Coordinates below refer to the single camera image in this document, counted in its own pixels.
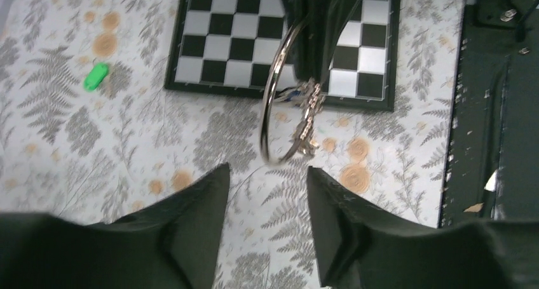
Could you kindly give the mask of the blue key tag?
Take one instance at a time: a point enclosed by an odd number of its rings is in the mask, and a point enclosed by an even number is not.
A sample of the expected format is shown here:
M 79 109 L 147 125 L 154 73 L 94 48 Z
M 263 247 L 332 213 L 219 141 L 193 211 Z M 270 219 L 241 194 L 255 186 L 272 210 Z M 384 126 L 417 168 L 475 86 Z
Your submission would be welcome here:
M 274 98 L 274 102 L 278 103 L 287 103 L 294 102 L 298 103 L 304 100 L 304 95 L 301 90 L 298 88 L 286 88 L 282 91 L 279 91 Z

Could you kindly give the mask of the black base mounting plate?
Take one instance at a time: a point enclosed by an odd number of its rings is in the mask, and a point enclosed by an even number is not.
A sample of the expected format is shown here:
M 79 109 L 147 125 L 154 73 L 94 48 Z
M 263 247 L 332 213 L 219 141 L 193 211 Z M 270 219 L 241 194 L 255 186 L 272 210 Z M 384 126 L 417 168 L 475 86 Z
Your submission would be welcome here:
M 538 0 L 466 0 L 439 226 L 538 217 Z

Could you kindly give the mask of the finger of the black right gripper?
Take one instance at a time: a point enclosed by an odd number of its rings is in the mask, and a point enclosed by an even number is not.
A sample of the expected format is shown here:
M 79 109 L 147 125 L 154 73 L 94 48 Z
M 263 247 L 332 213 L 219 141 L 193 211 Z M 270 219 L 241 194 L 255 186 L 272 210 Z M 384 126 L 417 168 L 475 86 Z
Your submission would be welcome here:
M 304 28 L 292 44 L 296 77 L 323 83 L 329 77 L 337 41 L 360 0 L 281 0 L 288 26 Z

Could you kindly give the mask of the green key tag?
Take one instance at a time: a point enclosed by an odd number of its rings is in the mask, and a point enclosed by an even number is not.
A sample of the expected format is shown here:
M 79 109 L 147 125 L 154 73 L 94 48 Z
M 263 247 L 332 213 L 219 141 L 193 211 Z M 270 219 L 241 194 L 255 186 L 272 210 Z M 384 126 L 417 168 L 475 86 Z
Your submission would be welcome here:
M 83 81 L 86 91 L 94 91 L 109 74 L 109 65 L 103 62 L 96 63 Z

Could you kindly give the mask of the silver keyring with clips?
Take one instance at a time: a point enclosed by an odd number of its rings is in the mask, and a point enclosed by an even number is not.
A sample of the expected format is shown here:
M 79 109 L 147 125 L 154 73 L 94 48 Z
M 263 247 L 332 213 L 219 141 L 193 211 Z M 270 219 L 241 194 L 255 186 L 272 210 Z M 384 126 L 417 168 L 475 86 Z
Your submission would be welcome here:
M 289 51 L 305 26 L 306 22 L 301 21 L 289 28 L 275 53 L 269 69 L 269 76 L 264 88 L 259 130 L 259 149 L 262 159 L 267 165 L 282 165 L 296 153 L 312 158 L 319 148 L 319 144 L 314 139 L 314 122 L 315 116 L 322 110 L 322 104 L 325 100 L 320 83 L 311 78 L 307 81 L 300 81 L 295 86 L 288 87 L 281 91 L 279 95 L 276 95 L 278 82 Z M 297 107 L 301 109 L 302 115 L 299 124 L 292 134 L 291 147 L 279 158 L 273 158 L 271 156 L 269 142 L 271 109 L 275 102 Z

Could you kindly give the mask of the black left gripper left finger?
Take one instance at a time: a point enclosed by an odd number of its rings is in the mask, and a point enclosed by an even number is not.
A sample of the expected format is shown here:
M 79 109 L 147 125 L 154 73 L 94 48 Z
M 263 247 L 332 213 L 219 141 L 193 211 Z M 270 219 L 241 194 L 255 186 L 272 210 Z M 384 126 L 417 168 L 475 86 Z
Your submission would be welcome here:
M 230 188 L 221 164 L 110 224 L 1 215 L 2 288 L 211 288 Z

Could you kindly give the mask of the floral patterned table mat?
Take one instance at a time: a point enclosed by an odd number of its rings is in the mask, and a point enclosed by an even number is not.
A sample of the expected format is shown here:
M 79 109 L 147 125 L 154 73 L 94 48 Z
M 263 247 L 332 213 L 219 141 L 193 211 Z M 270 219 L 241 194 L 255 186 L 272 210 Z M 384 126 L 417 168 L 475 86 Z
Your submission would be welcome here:
M 464 0 L 401 0 L 393 112 L 324 110 L 268 168 L 259 102 L 163 88 L 178 0 L 4 0 L 1 209 L 112 222 L 228 162 L 217 288 L 318 288 L 306 171 L 436 227 Z M 94 91 L 96 63 L 109 74 Z

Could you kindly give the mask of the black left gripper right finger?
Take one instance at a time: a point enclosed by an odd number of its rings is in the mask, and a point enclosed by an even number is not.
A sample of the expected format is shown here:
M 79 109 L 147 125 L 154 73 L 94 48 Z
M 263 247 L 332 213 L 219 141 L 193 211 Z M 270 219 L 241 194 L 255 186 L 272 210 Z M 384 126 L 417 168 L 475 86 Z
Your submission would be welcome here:
M 306 176 L 322 287 L 537 288 L 538 222 L 435 229 L 394 215 L 319 168 Z

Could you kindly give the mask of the black white chessboard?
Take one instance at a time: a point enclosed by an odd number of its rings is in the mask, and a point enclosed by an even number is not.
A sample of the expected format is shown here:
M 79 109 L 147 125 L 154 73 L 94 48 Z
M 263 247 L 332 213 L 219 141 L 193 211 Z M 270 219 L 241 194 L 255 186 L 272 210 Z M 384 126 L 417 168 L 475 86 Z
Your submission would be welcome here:
M 400 0 L 361 0 L 338 39 L 325 104 L 390 111 Z M 287 32 L 280 0 L 179 0 L 164 87 L 261 98 Z

